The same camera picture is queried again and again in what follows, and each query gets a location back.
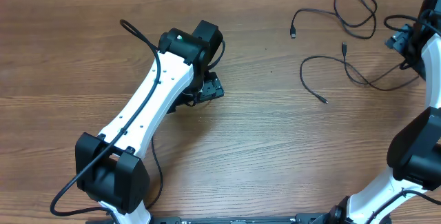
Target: black bracket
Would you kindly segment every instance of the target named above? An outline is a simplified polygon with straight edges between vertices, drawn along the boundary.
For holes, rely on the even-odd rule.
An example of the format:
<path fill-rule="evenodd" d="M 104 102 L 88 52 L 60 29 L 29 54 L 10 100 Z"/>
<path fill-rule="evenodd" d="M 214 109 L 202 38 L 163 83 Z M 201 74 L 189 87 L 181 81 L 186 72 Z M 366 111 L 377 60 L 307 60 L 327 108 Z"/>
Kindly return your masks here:
<path fill-rule="evenodd" d="M 205 101 L 210 101 L 224 96 L 224 90 L 215 72 L 205 73 L 204 84 L 202 90 L 197 94 L 188 95 L 186 93 L 181 93 L 178 98 L 173 102 L 167 114 L 176 111 L 176 107 L 182 104 L 189 104 L 192 102 L 193 105 L 198 103 L 203 103 Z"/>
<path fill-rule="evenodd" d="M 108 146 L 102 139 L 83 133 L 75 145 L 76 173 Z M 119 156 L 118 161 L 110 158 Z M 77 182 L 80 190 L 92 200 L 105 201 L 122 213 L 132 213 L 147 194 L 150 177 L 143 162 L 130 150 L 123 151 L 112 147 L 94 167 L 88 170 Z"/>
<path fill-rule="evenodd" d="M 428 107 L 392 140 L 387 165 L 396 180 L 435 190 L 441 185 L 441 110 Z"/>
<path fill-rule="evenodd" d="M 418 19 L 441 30 L 441 0 L 424 0 Z M 407 24 L 404 25 L 401 31 L 396 32 L 385 44 L 404 57 L 404 62 L 400 65 L 401 70 L 413 68 L 426 80 L 421 51 L 433 34 L 435 34 L 433 30 L 419 22 L 415 22 L 412 27 Z"/>

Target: black joint housing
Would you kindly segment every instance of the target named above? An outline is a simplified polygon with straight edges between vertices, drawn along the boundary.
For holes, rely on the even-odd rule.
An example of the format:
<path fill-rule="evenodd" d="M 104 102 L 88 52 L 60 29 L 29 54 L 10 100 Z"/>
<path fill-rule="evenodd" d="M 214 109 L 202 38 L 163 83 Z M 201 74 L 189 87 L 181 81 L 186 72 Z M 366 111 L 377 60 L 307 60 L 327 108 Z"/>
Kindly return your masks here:
<path fill-rule="evenodd" d="M 387 165 L 393 177 L 417 183 L 426 190 L 441 185 L 441 110 L 428 107 L 393 138 Z"/>
<path fill-rule="evenodd" d="M 76 173 L 78 174 L 108 146 L 105 141 L 83 133 L 75 145 Z M 150 177 L 143 162 L 132 151 L 112 147 L 92 169 L 76 182 L 80 190 L 95 201 L 105 201 L 120 213 L 132 213 L 143 200 Z M 116 154 L 118 161 L 109 156 Z"/>
<path fill-rule="evenodd" d="M 200 90 L 204 82 L 204 72 L 222 40 L 223 35 L 219 27 L 204 20 L 192 34 L 172 28 L 161 35 L 158 45 L 160 53 L 171 52 L 183 57 L 184 63 L 193 65 L 193 81 L 185 93 L 195 94 Z"/>

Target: wooden table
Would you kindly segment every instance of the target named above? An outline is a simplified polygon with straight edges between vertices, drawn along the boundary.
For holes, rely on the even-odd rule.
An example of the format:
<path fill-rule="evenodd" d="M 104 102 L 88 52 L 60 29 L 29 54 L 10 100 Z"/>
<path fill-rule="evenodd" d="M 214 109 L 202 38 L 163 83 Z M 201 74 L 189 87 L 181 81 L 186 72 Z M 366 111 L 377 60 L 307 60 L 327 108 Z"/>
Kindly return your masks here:
<path fill-rule="evenodd" d="M 339 0 L 357 22 L 367 11 Z M 390 14 L 417 15 L 422 0 L 377 0 L 379 24 L 370 40 L 350 37 L 335 18 L 300 13 L 297 38 L 289 23 L 299 8 L 332 10 L 333 0 L 0 0 L 0 222 L 84 223 L 103 214 L 58 218 L 54 195 L 74 176 L 74 145 L 97 134 L 135 92 L 153 56 L 127 33 L 127 19 L 153 42 L 170 28 L 192 32 L 201 19 L 219 26 L 227 43 L 217 72 L 225 96 L 167 115 L 156 132 L 164 190 L 156 216 L 285 216 L 327 212 L 386 168 L 392 138 L 424 109 L 423 80 L 395 92 L 360 88 L 335 61 L 305 65 L 308 56 L 341 58 L 373 79 L 402 57 L 383 42 Z M 356 30 L 369 34 L 372 24 Z M 416 74 L 396 71 L 380 83 Z M 144 160 L 158 191 L 151 150 Z M 429 193 L 441 198 L 440 194 Z M 74 186 L 62 211 L 96 206 Z M 413 198 L 394 223 L 439 223 L 440 208 Z"/>

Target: cable connector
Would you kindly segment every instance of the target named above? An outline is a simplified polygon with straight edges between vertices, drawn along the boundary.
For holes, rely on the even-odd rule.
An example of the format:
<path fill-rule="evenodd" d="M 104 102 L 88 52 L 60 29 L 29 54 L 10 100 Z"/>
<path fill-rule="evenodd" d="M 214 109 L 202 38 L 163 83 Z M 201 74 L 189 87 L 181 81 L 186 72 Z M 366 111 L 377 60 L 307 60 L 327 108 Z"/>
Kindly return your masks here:
<path fill-rule="evenodd" d="M 346 56 L 346 53 L 347 53 L 347 44 L 346 44 L 346 42 L 343 42 L 342 43 L 342 54 L 344 57 Z"/>
<path fill-rule="evenodd" d="M 322 103 L 328 104 L 328 100 L 326 100 L 325 97 L 323 97 L 323 96 L 316 96 L 316 97 L 318 98 L 318 100 L 322 101 Z"/>
<path fill-rule="evenodd" d="M 289 29 L 289 34 L 291 35 L 291 39 L 296 38 L 296 28 L 291 24 L 291 28 Z"/>

